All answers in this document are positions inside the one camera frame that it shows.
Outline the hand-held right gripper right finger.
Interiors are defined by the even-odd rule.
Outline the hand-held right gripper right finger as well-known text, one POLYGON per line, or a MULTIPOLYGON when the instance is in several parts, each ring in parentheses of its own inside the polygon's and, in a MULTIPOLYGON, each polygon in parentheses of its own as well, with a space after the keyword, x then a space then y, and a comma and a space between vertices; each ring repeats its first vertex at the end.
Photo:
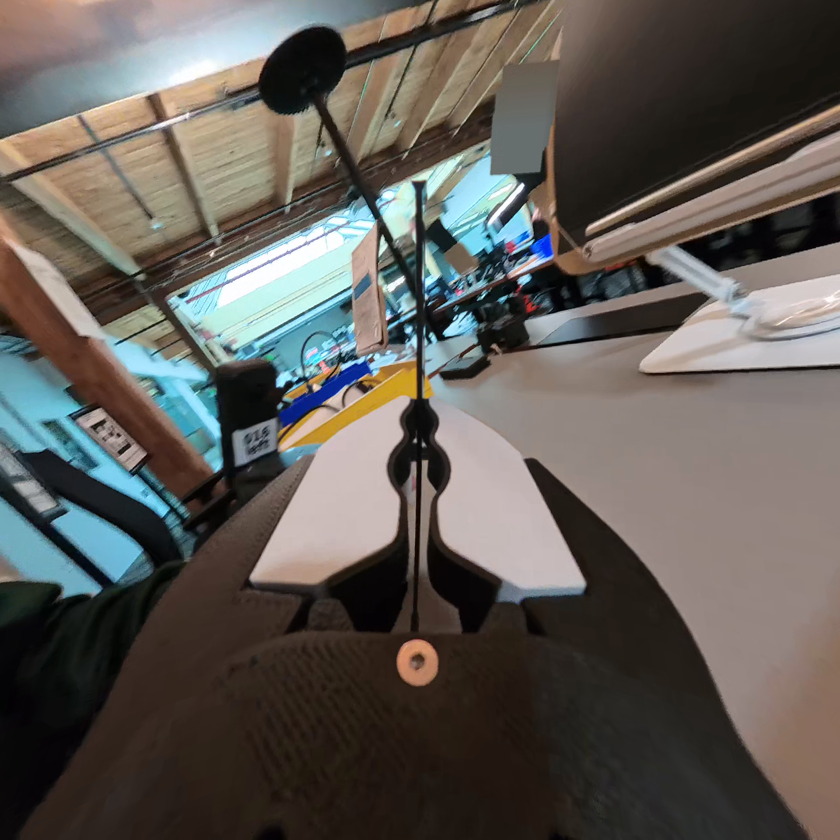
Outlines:
POLYGON ((526 459, 504 437, 436 397, 427 474, 427 573, 450 604, 582 595, 586 581, 526 459))

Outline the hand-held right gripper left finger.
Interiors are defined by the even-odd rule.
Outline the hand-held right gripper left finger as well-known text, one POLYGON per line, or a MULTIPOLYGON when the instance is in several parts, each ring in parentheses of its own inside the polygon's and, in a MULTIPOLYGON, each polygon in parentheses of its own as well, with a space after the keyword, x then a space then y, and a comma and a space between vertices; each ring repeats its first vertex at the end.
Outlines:
POLYGON ((318 448, 248 581, 278 592, 335 597, 406 583, 408 526, 395 467, 410 443, 400 395, 318 448))

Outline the person's left forearm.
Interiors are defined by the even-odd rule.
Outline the person's left forearm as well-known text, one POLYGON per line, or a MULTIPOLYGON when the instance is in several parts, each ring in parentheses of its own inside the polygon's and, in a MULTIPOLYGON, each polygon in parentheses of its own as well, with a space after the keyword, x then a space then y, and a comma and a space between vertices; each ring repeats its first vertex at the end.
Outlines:
POLYGON ((134 640, 187 562, 96 595, 55 583, 1 584, 2 719, 64 729, 100 710, 134 640))

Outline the grey desk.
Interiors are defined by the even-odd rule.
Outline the grey desk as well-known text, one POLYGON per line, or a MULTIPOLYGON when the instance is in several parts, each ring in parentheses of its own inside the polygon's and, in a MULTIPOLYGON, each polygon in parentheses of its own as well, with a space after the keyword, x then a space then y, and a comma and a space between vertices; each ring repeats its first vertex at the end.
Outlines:
POLYGON ((541 461, 657 577, 753 757, 838 838, 838 369, 653 376, 647 334, 434 393, 541 461))

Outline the black desk mat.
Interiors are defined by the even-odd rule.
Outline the black desk mat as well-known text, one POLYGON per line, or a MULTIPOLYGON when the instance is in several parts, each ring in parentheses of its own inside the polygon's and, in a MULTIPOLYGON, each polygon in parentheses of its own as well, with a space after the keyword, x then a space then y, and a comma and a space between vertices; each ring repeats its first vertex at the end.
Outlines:
POLYGON ((673 332, 708 303, 699 292, 573 318, 536 343, 538 347, 614 340, 673 332))

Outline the wooden pillar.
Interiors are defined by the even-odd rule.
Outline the wooden pillar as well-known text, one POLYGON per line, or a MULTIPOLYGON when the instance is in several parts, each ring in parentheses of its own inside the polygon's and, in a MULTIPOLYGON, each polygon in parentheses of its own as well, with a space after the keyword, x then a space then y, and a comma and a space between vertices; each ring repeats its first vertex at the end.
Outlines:
POLYGON ((212 470, 173 421, 154 403, 104 338, 79 332, 23 258, 24 248, 2 237, 2 310, 88 403, 103 408, 149 455, 148 466, 177 496, 212 470))

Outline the yellow plastic bin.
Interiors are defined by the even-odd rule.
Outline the yellow plastic bin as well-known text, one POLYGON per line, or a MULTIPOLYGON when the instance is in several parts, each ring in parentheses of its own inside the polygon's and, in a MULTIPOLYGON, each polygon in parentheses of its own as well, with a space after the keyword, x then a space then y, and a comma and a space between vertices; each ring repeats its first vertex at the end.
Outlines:
POLYGON ((286 452, 306 445, 322 445, 347 426, 372 413, 398 396, 414 398, 417 373, 414 362, 391 364, 362 377, 340 394, 327 399, 311 413, 284 427, 278 435, 278 449, 286 452))

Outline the framed tag sign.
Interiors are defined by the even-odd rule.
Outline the framed tag sign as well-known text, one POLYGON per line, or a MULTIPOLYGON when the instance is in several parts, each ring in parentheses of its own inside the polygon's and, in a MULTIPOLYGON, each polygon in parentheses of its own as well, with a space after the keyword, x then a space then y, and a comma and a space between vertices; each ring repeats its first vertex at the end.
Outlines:
POLYGON ((65 506, 26 466, 1 444, 2 498, 33 522, 51 523, 67 514, 65 506))
POLYGON ((104 408, 85 406, 69 419, 130 475, 137 476, 148 463, 149 452, 104 408))

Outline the wooden document board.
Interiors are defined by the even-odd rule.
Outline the wooden document board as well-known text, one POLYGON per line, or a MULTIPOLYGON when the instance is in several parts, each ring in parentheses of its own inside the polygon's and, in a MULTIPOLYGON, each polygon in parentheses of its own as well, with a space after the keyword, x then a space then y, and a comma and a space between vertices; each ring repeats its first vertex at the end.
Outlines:
POLYGON ((379 282, 380 225, 374 222, 351 255, 351 298, 356 356, 384 351, 389 344, 385 296, 379 282))

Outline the black office chair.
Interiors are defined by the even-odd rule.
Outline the black office chair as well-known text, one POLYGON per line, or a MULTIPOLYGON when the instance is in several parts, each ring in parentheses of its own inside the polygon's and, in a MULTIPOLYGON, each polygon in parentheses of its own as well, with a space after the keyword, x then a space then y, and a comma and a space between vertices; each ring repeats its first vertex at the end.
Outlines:
MULTIPOLYGON (((155 569, 184 560, 185 556, 163 517, 141 501, 69 465, 49 450, 18 453, 18 456, 37 479, 59 498, 104 520, 135 541, 155 569)), ((233 490, 225 490, 220 496, 211 498, 211 491, 222 478, 220 471, 212 474, 182 499, 204 503, 198 513, 187 519, 184 530, 195 531, 205 527, 204 534, 207 536, 234 511, 237 501, 233 490)))

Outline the white paper notice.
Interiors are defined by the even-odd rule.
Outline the white paper notice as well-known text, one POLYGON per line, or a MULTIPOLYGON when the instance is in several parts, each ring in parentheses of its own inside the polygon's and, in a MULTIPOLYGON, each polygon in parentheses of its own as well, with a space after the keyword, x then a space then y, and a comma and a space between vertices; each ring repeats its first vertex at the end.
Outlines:
POLYGON ((11 244, 10 247, 76 335, 107 341, 108 336, 102 326, 46 257, 21 245, 11 244))

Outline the white laptop stand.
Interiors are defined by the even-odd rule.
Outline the white laptop stand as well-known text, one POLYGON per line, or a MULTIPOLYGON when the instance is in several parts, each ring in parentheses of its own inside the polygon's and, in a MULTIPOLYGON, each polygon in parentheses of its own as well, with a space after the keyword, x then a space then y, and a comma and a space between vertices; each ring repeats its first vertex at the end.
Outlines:
POLYGON ((838 275, 748 290, 681 247, 669 246, 648 256, 710 302, 641 361, 641 372, 666 375, 838 367, 838 275))

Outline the black pole with disc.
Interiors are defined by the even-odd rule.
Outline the black pole with disc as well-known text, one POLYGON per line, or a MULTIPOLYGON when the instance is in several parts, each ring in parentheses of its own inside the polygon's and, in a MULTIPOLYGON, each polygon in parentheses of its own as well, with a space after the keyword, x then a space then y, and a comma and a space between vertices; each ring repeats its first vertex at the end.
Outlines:
POLYGON ((324 26, 301 29, 269 55, 259 75, 259 96, 270 111, 281 116, 303 112, 309 106, 316 109, 353 186, 380 225, 385 243, 415 296, 415 271, 410 270, 396 244, 375 195, 328 107, 327 96, 339 84, 346 58, 347 50, 337 30, 324 26))

